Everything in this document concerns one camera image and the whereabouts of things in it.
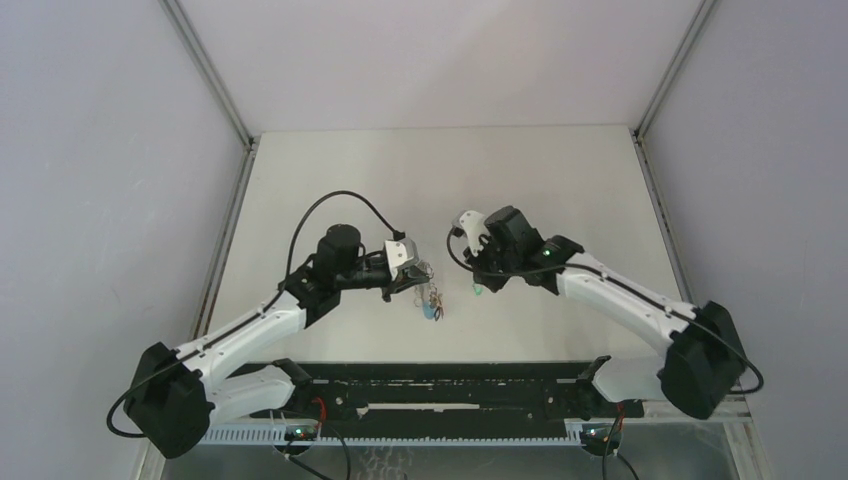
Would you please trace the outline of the large keyring with key tags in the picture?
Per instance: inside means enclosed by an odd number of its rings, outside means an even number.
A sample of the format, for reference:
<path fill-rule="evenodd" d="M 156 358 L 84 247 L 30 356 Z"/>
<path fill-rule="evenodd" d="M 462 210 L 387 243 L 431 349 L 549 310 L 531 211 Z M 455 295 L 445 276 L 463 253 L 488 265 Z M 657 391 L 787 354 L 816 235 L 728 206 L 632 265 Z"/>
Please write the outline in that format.
<path fill-rule="evenodd" d="M 437 322 L 444 316 L 444 305 L 442 294 L 434 282 L 434 270 L 426 261 L 420 261 L 417 267 L 425 274 L 426 281 L 415 286 L 414 304 L 426 319 Z"/>

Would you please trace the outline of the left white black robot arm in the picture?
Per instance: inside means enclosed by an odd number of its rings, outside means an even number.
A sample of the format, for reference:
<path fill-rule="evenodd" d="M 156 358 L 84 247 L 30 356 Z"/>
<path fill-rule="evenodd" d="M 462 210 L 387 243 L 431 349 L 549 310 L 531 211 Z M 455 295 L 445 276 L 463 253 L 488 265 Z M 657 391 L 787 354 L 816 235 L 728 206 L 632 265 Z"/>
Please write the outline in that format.
<path fill-rule="evenodd" d="M 357 228 L 333 225 L 315 252 L 256 308 L 178 347 L 161 342 L 148 347 L 117 405 L 167 459 L 189 452 L 213 425 L 272 409 L 301 416 L 313 392 L 294 368 L 271 364 L 246 374 L 238 369 L 314 325 L 339 306 L 346 290 L 377 289 L 390 301 L 428 280 L 416 243 L 404 234 L 362 252 Z"/>

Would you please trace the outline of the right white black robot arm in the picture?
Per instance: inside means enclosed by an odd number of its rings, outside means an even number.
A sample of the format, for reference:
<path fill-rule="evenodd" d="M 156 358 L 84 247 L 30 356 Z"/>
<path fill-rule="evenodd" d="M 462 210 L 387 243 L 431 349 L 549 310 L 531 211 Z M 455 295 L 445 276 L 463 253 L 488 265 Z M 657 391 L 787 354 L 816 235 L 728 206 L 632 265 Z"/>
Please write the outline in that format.
<path fill-rule="evenodd" d="M 730 311 L 696 306 L 643 287 L 606 267 L 579 243 L 544 238 L 524 214 L 505 206 L 485 215 L 461 212 L 450 239 L 467 245 L 455 262 L 493 293 L 512 278 L 580 302 L 651 347 L 652 357 L 596 359 L 578 388 L 582 417 L 605 415 L 616 403 L 665 400 L 683 414 L 710 418 L 751 365 Z"/>

